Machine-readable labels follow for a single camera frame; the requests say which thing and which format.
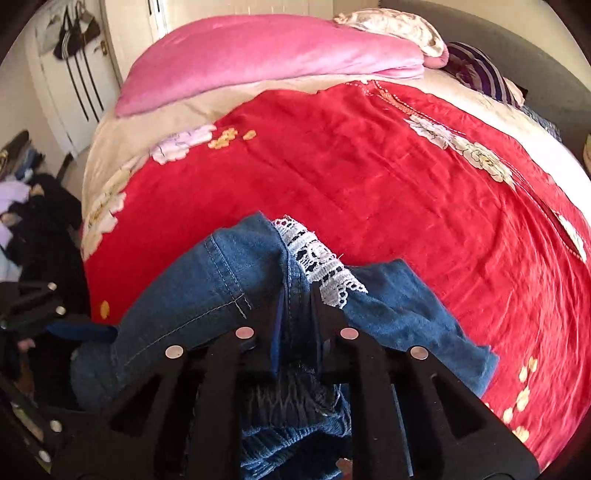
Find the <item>grey padded headboard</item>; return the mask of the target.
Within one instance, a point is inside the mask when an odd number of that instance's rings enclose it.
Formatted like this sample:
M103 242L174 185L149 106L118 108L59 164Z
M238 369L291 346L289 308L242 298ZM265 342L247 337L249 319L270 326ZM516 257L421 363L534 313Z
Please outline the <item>grey padded headboard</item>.
M516 84L526 88L526 104L554 123L563 144L578 160L590 133L590 91L567 68L533 43L461 10L429 1L382 1L383 7L416 13L436 27L446 41L484 51Z

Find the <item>red floral bed cover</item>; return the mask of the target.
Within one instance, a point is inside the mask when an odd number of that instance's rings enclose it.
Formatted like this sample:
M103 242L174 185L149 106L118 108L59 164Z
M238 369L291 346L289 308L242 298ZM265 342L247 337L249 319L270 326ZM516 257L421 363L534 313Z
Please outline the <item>red floral bed cover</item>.
M125 163L85 218L91 317L116 325L192 245L290 216L343 262L405 260L500 358L485 399L537 457L590 406L590 218L513 137L384 80L266 90Z

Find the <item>cream bed sheet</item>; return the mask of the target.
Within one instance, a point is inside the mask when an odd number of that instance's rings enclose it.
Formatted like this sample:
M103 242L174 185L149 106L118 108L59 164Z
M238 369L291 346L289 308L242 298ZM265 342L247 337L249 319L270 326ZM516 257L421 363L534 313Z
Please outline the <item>cream bed sheet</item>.
M82 216L88 216L104 185L125 163L144 157L151 147L173 134L221 119L263 91L284 89L315 93L349 81L367 83L372 79L370 75L328 75L267 80L211 90L130 117L119 118L109 111L96 128L89 150L82 184ZM583 167L565 145L530 117L463 86L439 70L429 70L419 79L399 83L441 98L513 137L553 178L583 216L590 218L590 180Z

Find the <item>cream wardrobe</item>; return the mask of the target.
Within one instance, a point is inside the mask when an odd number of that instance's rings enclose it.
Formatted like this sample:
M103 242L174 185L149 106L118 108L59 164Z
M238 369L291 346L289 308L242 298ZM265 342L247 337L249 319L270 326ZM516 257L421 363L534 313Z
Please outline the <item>cream wardrobe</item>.
M115 74L122 83L135 60L172 30L203 18L291 14L332 18L329 0L107 0L100 3Z

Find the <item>clothes heap by wall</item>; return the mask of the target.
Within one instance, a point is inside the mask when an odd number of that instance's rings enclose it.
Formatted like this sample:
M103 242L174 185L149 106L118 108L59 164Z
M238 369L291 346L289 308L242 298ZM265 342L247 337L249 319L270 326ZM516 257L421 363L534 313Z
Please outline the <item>clothes heap by wall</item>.
M21 268L23 280L84 285L72 237L82 224L80 201L47 173L34 173L26 186L26 198L1 214L1 224L12 234L4 248L8 259Z

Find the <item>pink folded quilt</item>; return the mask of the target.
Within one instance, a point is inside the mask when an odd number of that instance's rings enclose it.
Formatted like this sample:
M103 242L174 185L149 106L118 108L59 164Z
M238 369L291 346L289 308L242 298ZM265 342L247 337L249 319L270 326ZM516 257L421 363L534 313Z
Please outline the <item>pink folded quilt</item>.
M420 77L449 60L413 42L317 17L216 16L185 24L134 62L115 106L119 117L147 113L222 87L322 75Z

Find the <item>white door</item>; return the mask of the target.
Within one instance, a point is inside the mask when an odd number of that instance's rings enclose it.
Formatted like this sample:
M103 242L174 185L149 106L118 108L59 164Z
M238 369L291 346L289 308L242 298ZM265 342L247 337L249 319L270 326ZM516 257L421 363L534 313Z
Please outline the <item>white door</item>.
M25 27L33 85L59 147L89 147L119 95L101 1L48 1Z

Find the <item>hanging bags on door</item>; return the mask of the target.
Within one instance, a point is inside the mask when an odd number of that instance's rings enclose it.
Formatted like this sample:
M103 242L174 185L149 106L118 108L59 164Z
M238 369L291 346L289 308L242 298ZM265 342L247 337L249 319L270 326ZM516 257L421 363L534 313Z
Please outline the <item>hanging bags on door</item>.
M91 70L87 49L100 40L101 25L85 1L57 1L36 32L37 51L41 58L52 56L66 68L83 118L99 121L104 110L97 83Z

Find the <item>blue denim pants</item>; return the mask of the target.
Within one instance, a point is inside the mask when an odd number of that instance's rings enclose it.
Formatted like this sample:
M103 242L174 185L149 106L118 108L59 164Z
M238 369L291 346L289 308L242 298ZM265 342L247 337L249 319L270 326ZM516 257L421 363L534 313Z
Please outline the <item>blue denim pants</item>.
M487 390L498 356L468 338L405 262L348 267L300 222L255 214L177 259L127 311L114 342L79 348L71 364L75 397L86 410L105 407L169 346L193 348L235 330L279 293L286 297L280 353L294 359L311 338L312 291L382 345L423 346L475 394ZM346 387L322 386L310 364L297 361L279 383L246 395L242 477L338 478L351 434Z

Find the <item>floral cream pillow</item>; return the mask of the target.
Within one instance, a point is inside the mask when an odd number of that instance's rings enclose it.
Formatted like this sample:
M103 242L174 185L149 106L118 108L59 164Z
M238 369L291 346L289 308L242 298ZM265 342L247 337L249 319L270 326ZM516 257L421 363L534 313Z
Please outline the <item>floral cream pillow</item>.
M332 21L373 34L409 40L427 57L442 57L447 48L442 36L430 22L410 12L389 8L367 8L341 13Z

